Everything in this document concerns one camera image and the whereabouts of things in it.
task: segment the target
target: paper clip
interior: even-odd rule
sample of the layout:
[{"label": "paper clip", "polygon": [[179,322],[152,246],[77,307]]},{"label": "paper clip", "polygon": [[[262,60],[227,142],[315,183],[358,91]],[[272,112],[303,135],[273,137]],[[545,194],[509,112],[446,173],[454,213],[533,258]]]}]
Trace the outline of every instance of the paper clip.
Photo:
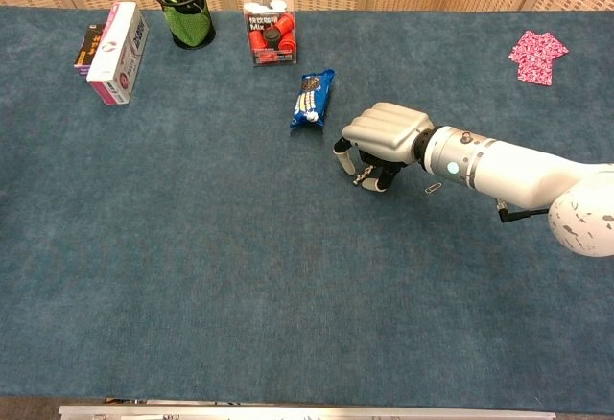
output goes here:
[{"label": "paper clip", "polygon": [[430,195],[430,194],[436,192],[440,188],[441,188],[441,182],[434,183],[433,185],[431,185],[429,187],[426,187],[424,189],[424,193],[426,193],[427,195]]}]

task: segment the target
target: blue snack package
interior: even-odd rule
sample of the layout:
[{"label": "blue snack package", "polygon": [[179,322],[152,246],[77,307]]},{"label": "blue snack package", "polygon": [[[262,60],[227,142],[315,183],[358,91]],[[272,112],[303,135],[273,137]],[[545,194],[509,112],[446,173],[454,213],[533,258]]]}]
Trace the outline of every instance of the blue snack package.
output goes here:
[{"label": "blue snack package", "polygon": [[291,128],[301,125],[323,126],[330,85],[335,78],[335,70],[327,68],[321,73],[303,75],[296,99],[295,116]]}]

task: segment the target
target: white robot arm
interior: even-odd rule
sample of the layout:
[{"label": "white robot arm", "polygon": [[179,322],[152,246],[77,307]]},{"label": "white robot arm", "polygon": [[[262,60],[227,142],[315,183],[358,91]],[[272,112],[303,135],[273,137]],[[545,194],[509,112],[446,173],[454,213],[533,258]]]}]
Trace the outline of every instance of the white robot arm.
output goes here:
[{"label": "white robot arm", "polygon": [[[417,162],[429,174],[496,198],[502,222],[547,213],[567,248],[591,257],[614,255],[614,163],[577,163],[436,127],[425,113],[388,103],[375,104],[343,128],[334,154],[350,175],[356,173],[352,146],[370,169],[380,169],[362,181],[368,190],[386,191],[402,168]],[[508,203],[525,210],[509,213]]]}]

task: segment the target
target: pen holder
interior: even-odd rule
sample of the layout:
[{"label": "pen holder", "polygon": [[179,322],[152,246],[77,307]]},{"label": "pen holder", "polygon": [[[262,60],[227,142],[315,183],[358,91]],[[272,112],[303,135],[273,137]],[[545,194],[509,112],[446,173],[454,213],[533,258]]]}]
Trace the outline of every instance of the pen holder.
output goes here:
[{"label": "pen holder", "polygon": [[206,0],[155,0],[162,7],[173,35],[183,49],[198,49],[215,38],[215,29]]}]

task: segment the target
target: robotic hand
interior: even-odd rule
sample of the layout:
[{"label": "robotic hand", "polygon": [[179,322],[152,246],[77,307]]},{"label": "robotic hand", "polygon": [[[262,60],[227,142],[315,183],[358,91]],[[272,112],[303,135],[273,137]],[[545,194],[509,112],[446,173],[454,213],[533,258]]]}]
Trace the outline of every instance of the robotic hand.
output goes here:
[{"label": "robotic hand", "polygon": [[[570,250],[590,257],[614,255],[614,163],[582,164],[449,126],[425,113],[378,103],[343,128],[334,154],[356,173],[349,155],[358,148],[369,167],[355,180],[385,192],[396,174],[418,162],[429,174],[497,199],[502,222],[548,214],[550,228]],[[377,177],[365,178],[373,169]],[[510,213],[507,204],[520,212]],[[536,208],[549,206],[549,209]]]}]

